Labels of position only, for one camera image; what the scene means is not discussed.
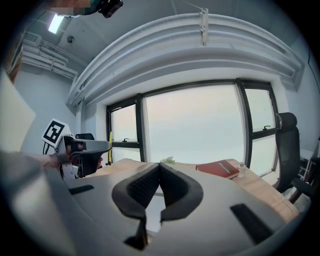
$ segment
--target small bottle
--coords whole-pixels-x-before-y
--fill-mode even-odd
[[[239,171],[238,177],[242,178],[245,176],[246,174],[246,166],[243,162],[240,162],[240,164],[238,165],[237,169]]]

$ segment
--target large window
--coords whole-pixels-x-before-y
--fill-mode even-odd
[[[269,83],[238,78],[139,93],[107,106],[112,161],[236,159],[262,176],[277,167],[277,112]]]

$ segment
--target window frame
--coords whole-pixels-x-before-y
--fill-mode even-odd
[[[117,111],[119,109],[129,107],[131,105],[135,105],[135,114],[136,114],[136,131],[137,131],[137,142],[113,142],[112,147],[119,148],[137,148],[140,149],[140,158],[142,162],[147,161],[147,152],[146,152],[146,134],[145,134],[145,123],[144,123],[144,108],[143,108],[143,98],[178,91],[196,87],[203,86],[214,86],[214,85],[236,85],[238,90],[238,97],[241,103],[241,110],[244,117],[244,129],[245,129],[245,157],[244,164],[250,168],[251,158],[252,158],[252,147],[253,140],[264,138],[270,135],[274,135],[279,128],[279,120],[276,116],[278,113],[278,106],[276,102],[276,97],[272,86],[269,82],[249,80],[249,79],[216,79],[216,80],[204,80],[204,81],[196,81],[196,82],[188,82],[182,84],[176,84],[172,86],[167,86],[160,89],[151,90],[145,93],[138,93],[133,97],[129,97],[127,99],[116,102],[112,105],[108,105],[106,107],[106,132],[107,139],[109,140],[110,132],[112,131],[112,119],[111,113]],[[274,114],[275,128],[255,131],[253,132],[253,123],[252,116],[249,106],[248,97],[245,89],[256,89],[256,90],[266,90],[269,92],[269,97],[271,99],[271,105]],[[275,171],[278,162],[278,152],[276,147],[274,163],[272,165],[271,171]]]

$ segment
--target ceiling light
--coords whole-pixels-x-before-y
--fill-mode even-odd
[[[57,33],[57,30],[63,19],[64,19],[64,16],[58,16],[57,14],[55,14],[49,26],[49,31],[52,33]]]

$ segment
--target black office chair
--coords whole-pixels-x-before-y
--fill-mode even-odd
[[[296,127],[297,118],[292,113],[278,113],[280,128],[275,133],[275,142],[278,151],[280,175],[274,187],[283,193],[290,187],[296,189],[312,199],[314,189],[311,185],[298,178],[300,171],[300,139]]]

